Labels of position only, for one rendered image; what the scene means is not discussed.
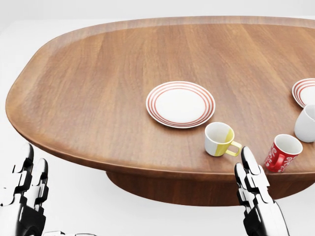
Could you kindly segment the white plate with red rings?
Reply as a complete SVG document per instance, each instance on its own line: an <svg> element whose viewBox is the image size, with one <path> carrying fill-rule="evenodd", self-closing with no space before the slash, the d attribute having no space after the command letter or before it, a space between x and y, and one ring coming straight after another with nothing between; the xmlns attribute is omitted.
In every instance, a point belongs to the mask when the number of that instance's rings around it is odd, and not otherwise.
<svg viewBox="0 0 315 236"><path fill-rule="evenodd" d="M297 81L291 92L300 107L304 108L309 104L315 105L315 78L305 78Z"/></svg>
<svg viewBox="0 0 315 236"><path fill-rule="evenodd" d="M149 115L173 128L193 128L207 122L216 102L204 87L188 81L171 81L152 89L146 98Z"/></svg>

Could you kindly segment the brown wooden table base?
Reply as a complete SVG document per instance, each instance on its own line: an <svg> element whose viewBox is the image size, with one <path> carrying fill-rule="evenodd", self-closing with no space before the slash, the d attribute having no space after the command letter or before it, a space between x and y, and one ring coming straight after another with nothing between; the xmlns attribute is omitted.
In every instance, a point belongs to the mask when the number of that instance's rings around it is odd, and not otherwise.
<svg viewBox="0 0 315 236"><path fill-rule="evenodd" d="M115 172L106 173L119 188L146 199L199 207L239 205L238 185L233 177L223 180L190 180L144 177ZM315 170L283 173L266 172L269 195L277 200L299 193L315 183Z"/></svg>

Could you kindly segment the plain white mug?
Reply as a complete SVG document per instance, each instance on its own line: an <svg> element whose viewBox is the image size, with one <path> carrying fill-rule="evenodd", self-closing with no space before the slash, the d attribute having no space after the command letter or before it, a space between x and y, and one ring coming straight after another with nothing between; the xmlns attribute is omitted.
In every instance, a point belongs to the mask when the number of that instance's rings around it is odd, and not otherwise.
<svg viewBox="0 0 315 236"><path fill-rule="evenodd" d="M302 142L315 142L315 104L304 107L296 120L294 133Z"/></svg>

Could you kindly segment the white and yellow mug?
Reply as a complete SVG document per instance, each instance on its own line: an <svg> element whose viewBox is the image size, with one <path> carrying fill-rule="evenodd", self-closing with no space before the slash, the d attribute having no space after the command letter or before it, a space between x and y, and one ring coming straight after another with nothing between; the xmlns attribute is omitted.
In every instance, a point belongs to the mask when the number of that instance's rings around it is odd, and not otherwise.
<svg viewBox="0 0 315 236"><path fill-rule="evenodd" d="M238 156L242 145L234 141L234 130L226 123L211 122L205 128L205 151L214 157L228 154Z"/></svg>

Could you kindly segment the red mug with white print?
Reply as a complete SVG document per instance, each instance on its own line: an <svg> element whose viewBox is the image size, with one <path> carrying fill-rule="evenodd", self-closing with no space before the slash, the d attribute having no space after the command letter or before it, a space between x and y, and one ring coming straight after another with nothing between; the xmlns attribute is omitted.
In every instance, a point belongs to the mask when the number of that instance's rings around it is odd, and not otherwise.
<svg viewBox="0 0 315 236"><path fill-rule="evenodd" d="M282 173L302 151L303 145L297 138L279 134L274 138L264 165L271 172Z"/></svg>

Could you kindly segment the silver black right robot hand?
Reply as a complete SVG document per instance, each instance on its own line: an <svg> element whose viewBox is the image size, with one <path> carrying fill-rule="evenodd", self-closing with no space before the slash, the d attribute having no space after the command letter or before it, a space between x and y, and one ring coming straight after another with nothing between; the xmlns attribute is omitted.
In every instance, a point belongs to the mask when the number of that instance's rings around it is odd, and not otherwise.
<svg viewBox="0 0 315 236"><path fill-rule="evenodd" d="M247 235L290 236L281 208L269 195L266 174L249 147L242 148L241 160L234 174L239 204L246 208L243 223Z"/></svg>

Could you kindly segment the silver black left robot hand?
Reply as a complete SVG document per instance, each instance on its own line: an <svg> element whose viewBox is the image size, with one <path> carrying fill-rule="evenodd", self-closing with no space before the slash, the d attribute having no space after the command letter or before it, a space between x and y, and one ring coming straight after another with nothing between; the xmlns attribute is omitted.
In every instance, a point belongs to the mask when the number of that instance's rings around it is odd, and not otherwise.
<svg viewBox="0 0 315 236"><path fill-rule="evenodd" d="M30 143L23 145L23 151L12 172L0 178L0 236L97 236L43 231L46 216L42 204L49 192L48 163L41 158L34 165Z"/></svg>

